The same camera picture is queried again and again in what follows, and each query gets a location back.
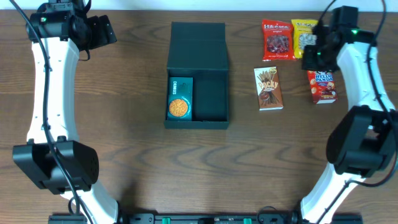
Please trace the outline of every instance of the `box lid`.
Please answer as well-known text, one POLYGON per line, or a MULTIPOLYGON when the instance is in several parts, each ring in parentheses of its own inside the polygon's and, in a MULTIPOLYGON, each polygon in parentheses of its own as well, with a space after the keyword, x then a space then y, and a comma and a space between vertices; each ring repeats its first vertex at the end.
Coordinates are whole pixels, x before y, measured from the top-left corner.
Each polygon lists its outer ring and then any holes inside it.
POLYGON ((225 24, 173 22, 167 69, 227 70, 225 24))

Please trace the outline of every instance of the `table surface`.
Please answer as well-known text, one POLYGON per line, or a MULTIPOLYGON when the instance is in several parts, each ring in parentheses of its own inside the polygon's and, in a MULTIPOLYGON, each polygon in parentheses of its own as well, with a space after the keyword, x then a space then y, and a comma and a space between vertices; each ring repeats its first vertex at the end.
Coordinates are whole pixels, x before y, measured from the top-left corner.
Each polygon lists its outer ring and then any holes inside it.
MULTIPOLYGON (((347 112, 343 78, 335 74, 338 101, 314 105, 301 61, 262 61, 261 19, 288 22, 317 18, 319 12, 90 11, 89 16, 103 14, 118 42, 79 62, 75 119, 80 141, 98 153, 99 179, 122 208, 255 213, 272 205, 289 210, 311 191, 326 166, 326 140, 347 112), (226 23, 227 130, 164 128, 172 21, 226 23), (259 112, 253 68, 275 65, 285 107, 259 112)), ((376 30, 380 18, 380 13, 361 13, 359 26, 376 30)), ((388 14, 378 60, 395 105, 397 24, 398 14, 388 14)), ((34 99, 34 59, 24 25, 16 11, 0 11, 0 223, 46 223, 53 212, 67 212, 66 200, 39 190, 12 161, 12 146, 25 143, 34 99)), ((394 223, 397 184, 395 177, 377 189, 357 187, 339 211, 361 212, 365 223, 394 223)))

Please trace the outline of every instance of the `yellow snack bag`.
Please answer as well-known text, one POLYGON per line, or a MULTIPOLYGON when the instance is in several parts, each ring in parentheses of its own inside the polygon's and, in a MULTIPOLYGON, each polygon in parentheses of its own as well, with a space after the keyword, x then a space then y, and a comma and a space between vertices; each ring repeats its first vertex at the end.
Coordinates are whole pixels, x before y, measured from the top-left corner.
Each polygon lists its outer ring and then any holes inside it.
POLYGON ((302 58, 304 47, 306 45, 315 45, 317 37, 312 35, 312 28, 316 26, 318 21, 313 19, 292 19, 294 27, 293 49, 296 58, 302 58))

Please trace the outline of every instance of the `red box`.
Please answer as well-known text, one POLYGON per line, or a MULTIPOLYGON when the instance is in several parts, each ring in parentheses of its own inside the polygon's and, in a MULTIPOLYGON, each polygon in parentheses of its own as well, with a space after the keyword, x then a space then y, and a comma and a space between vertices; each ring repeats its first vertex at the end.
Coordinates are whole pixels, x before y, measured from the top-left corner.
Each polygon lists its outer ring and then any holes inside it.
POLYGON ((332 103, 337 100, 337 91, 331 72, 308 71, 313 102, 332 103))

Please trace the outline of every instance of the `teal box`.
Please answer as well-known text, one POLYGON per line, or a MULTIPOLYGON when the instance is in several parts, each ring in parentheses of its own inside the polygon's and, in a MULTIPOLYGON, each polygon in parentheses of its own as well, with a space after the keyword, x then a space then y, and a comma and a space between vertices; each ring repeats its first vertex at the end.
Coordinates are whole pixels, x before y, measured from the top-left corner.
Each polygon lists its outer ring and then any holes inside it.
POLYGON ((169 121, 192 120, 192 78, 170 78, 168 106, 169 121))
POLYGON ((173 22, 167 61, 165 128, 227 129, 228 72, 224 23, 173 22), (191 120, 169 119, 170 80, 180 77, 193 80, 191 120))

